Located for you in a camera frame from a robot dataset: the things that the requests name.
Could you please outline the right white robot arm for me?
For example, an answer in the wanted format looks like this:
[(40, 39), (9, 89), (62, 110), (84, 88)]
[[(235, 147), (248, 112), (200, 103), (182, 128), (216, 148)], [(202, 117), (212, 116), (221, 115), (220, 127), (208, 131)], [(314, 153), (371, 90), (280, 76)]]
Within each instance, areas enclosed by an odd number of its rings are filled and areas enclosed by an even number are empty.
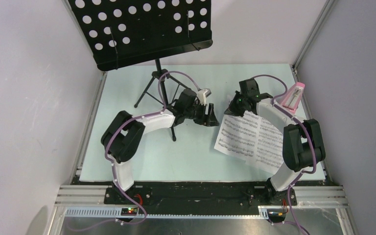
[(252, 112), (269, 121), (283, 135), (283, 164), (268, 179), (264, 192), (266, 201), (276, 205), (284, 199), (284, 191), (289, 186), (294, 185), (302, 174), (315, 173), (317, 164), (325, 159), (320, 124), (313, 118), (296, 115), (304, 83), (286, 87), (285, 92), (276, 96), (261, 93), (255, 77), (240, 81), (239, 87), (224, 113), (242, 117), (245, 112)]

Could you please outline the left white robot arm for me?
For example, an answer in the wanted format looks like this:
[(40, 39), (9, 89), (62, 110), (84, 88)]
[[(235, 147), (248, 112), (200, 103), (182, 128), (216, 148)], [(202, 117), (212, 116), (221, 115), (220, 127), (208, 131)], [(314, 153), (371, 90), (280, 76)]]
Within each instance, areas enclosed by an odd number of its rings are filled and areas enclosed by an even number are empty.
[(134, 117), (126, 111), (119, 112), (101, 137), (101, 144), (113, 172), (113, 183), (118, 188), (116, 197), (124, 204), (133, 202), (135, 190), (131, 159), (143, 135), (175, 127), (190, 119), (206, 127), (219, 126), (214, 105), (207, 104), (211, 95), (208, 88), (193, 91), (184, 89), (179, 98), (158, 112)]

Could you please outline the white sheet music page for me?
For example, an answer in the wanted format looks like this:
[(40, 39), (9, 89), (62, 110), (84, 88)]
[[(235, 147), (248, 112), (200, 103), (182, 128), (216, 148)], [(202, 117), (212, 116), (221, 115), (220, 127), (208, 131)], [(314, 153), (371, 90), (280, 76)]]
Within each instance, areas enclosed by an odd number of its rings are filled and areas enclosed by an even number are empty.
[(275, 174), (283, 164), (283, 135), (264, 118), (257, 116), (257, 123), (254, 155), (246, 160), (246, 164)]
[(224, 115), (214, 149), (231, 157), (248, 161), (256, 156), (261, 118), (251, 112), (235, 117)]

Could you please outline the black perforated music stand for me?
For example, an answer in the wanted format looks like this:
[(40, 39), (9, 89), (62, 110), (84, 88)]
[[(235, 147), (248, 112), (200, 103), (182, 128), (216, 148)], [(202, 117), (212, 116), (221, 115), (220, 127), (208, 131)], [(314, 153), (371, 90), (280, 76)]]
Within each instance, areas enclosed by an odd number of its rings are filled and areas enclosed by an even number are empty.
[(209, 0), (70, 0), (97, 68), (111, 71), (212, 46)]

